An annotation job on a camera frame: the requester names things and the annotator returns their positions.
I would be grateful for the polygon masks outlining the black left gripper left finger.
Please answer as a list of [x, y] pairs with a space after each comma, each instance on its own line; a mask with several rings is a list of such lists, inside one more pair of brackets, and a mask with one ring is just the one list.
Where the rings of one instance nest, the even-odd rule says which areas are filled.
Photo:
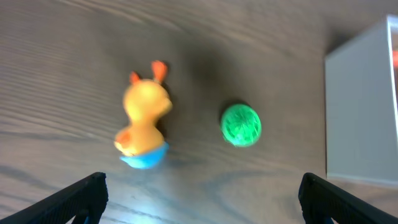
[[1, 220], [1, 224], [98, 224], [108, 202], [106, 174], [95, 172]]

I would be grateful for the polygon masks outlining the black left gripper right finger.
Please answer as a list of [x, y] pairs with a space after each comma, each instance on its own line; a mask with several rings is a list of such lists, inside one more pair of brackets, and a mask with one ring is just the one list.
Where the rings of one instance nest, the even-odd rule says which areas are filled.
[[298, 199], [306, 224], [397, 224], [397, 217], [310, 172], [302, 177]]

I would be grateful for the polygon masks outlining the green ridged ball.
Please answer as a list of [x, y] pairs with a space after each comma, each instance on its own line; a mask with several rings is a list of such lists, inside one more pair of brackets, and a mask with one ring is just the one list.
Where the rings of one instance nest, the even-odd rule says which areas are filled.
[[227, 107], [220, 119], [225, 141], [235, 147], [249, 147], [258, 142], [262, 133], [259, 115], [247, 104], [236, 103]]

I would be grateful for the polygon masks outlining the brown plush bear toy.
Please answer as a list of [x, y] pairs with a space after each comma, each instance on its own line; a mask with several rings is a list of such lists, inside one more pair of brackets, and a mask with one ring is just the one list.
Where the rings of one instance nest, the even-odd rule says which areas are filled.
[[398, 67], [398, 51], [397, 50], [394, 50], [392, 52], [392, 59], [393, 59], [394, 68], [397, 68]]

